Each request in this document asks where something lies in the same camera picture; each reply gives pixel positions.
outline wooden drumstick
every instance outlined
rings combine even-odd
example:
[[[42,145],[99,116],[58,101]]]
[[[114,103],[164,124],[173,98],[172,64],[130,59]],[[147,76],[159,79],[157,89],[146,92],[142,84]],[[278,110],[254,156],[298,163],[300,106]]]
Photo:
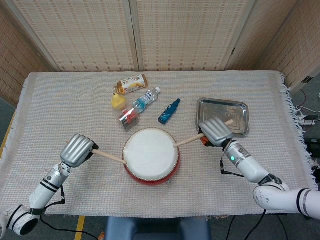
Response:
[[[97,154],[97,155],[99,155],[99,156],[102,156],[102,157],[107,158],[107,159],[111,159],[111,160],[113,160],[113,161],[122,163],[122,164],[124,164],[124,165],[126,165],[126,164],[128,163],[126,160],[123,160],[123,159],[121,159],[121,158],[118,158],[118,157],[116,157],[116,156],[113,156],[113,155],[111,155],[111,154],[109,154],[109,153],[106,153],[106,152],[103,152],[103,151],[99,151],[99,150],[97,150],[97,149],[92,149],[91,152],[92,152],[93,154]]]
[[[228,125],[232,124],[233,122],[234,121],[232,119],[230,119],[229,121],[226,121],[224,124],[228,126]],[[205,135],[203,133],[200,133],[200,134],[198,134],[196,136],[190,137],[190,138],[188,138],[186,140],[183,140],[183,141],[181,141],[179,143],[173,144],[173,147],[177,148],[179,146],[182,146],[182,145],[185,145],[185,144],[189,144],[189,143],[191,143],[191,142],[193,142],[195,140],[201,139],[203,137],[205,137]]]

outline floor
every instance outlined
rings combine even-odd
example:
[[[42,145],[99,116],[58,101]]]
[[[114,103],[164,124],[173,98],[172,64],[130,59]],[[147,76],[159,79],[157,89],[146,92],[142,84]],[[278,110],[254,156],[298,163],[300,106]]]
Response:
[[[15,108],[0,98],[0,146],[6,135],[11,118],[14,115]]]
[[[314,109],[316,111],[320,110],[320,99],[318,99],[318,94],[320,92],[320,76],[314,78],[309,83],[307,83],[302,90],[306,94],[306,101],[304,106],[307,108]],[[299,105],[304,101],[304,94],[302,91],[297,92],[292,96],[292,101],[294,105]],[[2,138],[8,128],[11,116],[13,115],[14,108],[3,100],[0,99],[0,143]],[[303,128],[306,133],[307,138],[320,138],[320,121],[316,123],[315,126],[308,126]],[[241,215],[236,216],[232,224],[232,228],[229,235],[229,240],[239,240],[244,239],[247,233],[254,227],[254,225],[259,221],[260,215]],[[305,219],[300,214],[288,214],[281,215],[280,218],[286,228],[289,240],[317,240],[320,239],[320,220]],[[62,216],[62,215],[50,215],[44,217],[45,221],[54,225],[56,228],[72,229],[75,230],[78,224],[77,216]],[[226,239],[228,228],[232,217],[227,217],[225,219],[215,219],[214,217],[209,219],[209,224],[211,228],[211,235],[213,240],[224,240]],[[106,217],[85,217],[84,231],[87,231],[94,236],[99,236],[99,234],[104,231],[105,225],[107,223]],[[55,239],[75,239],[75,233],[64,232],[64,231],[54,231],[42,224],[38,224],[36,229],[25,237],[20,237],[15,235],[12,231],[8,231],[4,240],[55,240]],[[90,236],[82,235],[83,240],[93,239]],[[284,229],[275,215],[266,215],[259,225],[259,227],[252,233],[249,239],[261,239],[261,240],[285,240]]]

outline metal tray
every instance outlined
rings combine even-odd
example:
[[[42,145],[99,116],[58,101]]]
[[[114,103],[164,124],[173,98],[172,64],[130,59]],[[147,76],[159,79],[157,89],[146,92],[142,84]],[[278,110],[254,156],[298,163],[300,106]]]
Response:
[[[238,136],[249,133],[249,109],[239,101],[227,101],[213,98],[200,98],[196,105],[196,128],[205,120],[218,117],[223,122],[233,120],[229,129]]]

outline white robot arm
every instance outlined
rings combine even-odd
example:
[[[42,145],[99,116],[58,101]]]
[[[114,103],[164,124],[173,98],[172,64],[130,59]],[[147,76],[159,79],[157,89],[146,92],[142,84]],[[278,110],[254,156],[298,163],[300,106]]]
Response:
[[[0,214],[0,240],[4,237],[6,229],[13,230],[20,236],[30,233],[49,206],[65,204],[63,183],[69,177],[71,168],[82,165],[93,155],[91,151],[98,148],[89,138],[75,134],[60,154],[61,163],[53,166],[29,196],[30,209],[19,205]],[[48,205],[59,189],[61,201]]]
[[[320,219],[319,191],[308,188],[290,190],[278,177],[266,171],[240,143],[232,141],[232,132],[219,118],[200,123],[200,128],[214,146],[223,148],[223,153],[249,182],[258,184],[253,190],[253,198],[259,207]]]

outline blue spray bottle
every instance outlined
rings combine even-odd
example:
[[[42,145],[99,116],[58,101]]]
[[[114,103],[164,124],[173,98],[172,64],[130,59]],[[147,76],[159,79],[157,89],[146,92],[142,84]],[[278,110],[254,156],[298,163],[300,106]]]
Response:
[[[178,105],[180,103],[180,99],[178,98],[174,103],[170,104],[168,108],[161,114],[158,118],[158,121],[165,125],[171,116],[177,111]]]

